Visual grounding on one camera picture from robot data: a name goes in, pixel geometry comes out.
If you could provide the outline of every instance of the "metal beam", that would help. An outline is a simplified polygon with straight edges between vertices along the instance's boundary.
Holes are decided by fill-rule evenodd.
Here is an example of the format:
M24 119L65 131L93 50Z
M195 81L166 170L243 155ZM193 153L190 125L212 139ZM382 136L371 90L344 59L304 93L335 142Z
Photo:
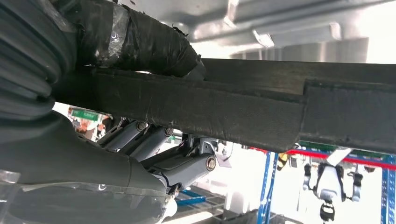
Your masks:
M259 35L282 35L282 38L289 35L290 39L288 39L290 41L279 42L274 40L277 48L324 40L335 41L340 37L342 39L357 39L367 37L367 35L359 32L350 32L351 28L348 26L351 25L351 21L356 20L353 15L363 15L368 9L373 9L390 1L315 1L311 4L288 2L283 7L279 7L279 4L276 3L271 5L271 2L267 1L241 1L234 16L234 27L231 28L224 25L223 18L218 16L217 19L197 24L194 32L191 32L190 41L193 43L212 41L222 46L251 45L257 43L257 40L252 35L252 30L256 30ZM326 36L327 38L315 38L315 34L321 31L324 32L324 30L312 30L311 28L315 28L318 25L330 25L330 23L337 23L342 26L343 36L335 35L333 29L329 28L330 32L329 36ZM295 33L295 31L304 33L304 31L307 32L306 30L310 29L310 34L314 35L313 37L296 35Z
M206 197L203 195L199 195L197 193L194 193L190 190L184 190L181 191L180 194L185 194L187 196L190 196L191 198L188 199L179 199L176 200L176 203L178 206L186 206L186 205L192 205L192 204L198 204L206 201Z
M387 156L386 162L395 165L395 156ZM381 224L395 223L395 178L396 171L382 169Z
M396 64L202 58L207 81L303 95L306 80L396 85Z
M275 152L302 139L396 153L396 65L203 62L206 82L82 68L54 86L53 96Z
M267 205L268 205L268 197L266 197L265 194L265 188L267 187L267 181L268 181L268 171L270 167L270 162L271 162L271 152L267 152L265 156L265 170L264 170L264 177L262 181L262 189L261 189L261 196L260 196L260 207L257 211L257 224L262 224L263 221L265 220L265 215L267 214Z

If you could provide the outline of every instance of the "green sign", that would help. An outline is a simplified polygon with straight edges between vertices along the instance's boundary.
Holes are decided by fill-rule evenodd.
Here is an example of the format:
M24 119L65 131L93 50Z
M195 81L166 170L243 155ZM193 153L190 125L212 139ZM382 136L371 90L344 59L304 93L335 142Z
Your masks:
M97 121L99 118L99 115L97 113L91 111L85 111L85 110L72 110L71 115L73 117L78 117L93 121Z

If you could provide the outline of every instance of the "industrial rack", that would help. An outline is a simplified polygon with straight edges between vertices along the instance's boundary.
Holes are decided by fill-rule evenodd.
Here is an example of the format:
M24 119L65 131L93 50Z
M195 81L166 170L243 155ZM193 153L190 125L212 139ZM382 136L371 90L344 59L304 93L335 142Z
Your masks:
M261 204L257 212L257 224L269 224L271 219L271 198L274 187L276 174L276 166L278 154L273 152L266 153L265 172L263 178ZM293 149L289 154L302 154L312 157L325 158L329 153L320 149L302 147L301 149ZM395 181L396 181L396 157L394 155L386 155L381 160L373 159L367 156L357 154L348 155L343 161L354 162L364 165L372 165L382 168L382 192L381 192L381 224L395 223ZM266 195L267 182L270 180L269 190Z

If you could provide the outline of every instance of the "bolt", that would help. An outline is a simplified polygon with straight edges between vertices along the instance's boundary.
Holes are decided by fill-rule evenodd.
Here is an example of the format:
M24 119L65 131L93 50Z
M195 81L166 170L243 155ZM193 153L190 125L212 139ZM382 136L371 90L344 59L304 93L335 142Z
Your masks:
M139 121L136 125L136 128L139 132L143 131L145 128L147 127L147 123L146 122L141 122Z
M165 136L171 136L173 134L173 128L165 128Z
M206 160L206 169L208 171L212 171L214 170L214 168L216 167L216 159L211 156Z

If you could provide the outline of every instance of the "hanging robot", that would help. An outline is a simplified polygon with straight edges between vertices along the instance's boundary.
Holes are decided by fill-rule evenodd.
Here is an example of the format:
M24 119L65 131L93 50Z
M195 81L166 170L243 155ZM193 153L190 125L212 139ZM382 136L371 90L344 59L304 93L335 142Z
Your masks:
M311 163L304 166L304 183L303 190L311 190L314 195L323 200L320 207L320 217L323 223L334 221L335 209L333 202L344 202L349 199L353 202L360 201L361 181L363 179L362 171L364 167L357 165L355 172L348 175L354 179L353 193L351 197L347 197L344 192L344 168L339 163L351 152L350 148L339 147L335 150L325 161L318 166L318 179L312 188L310 187L311 180Z

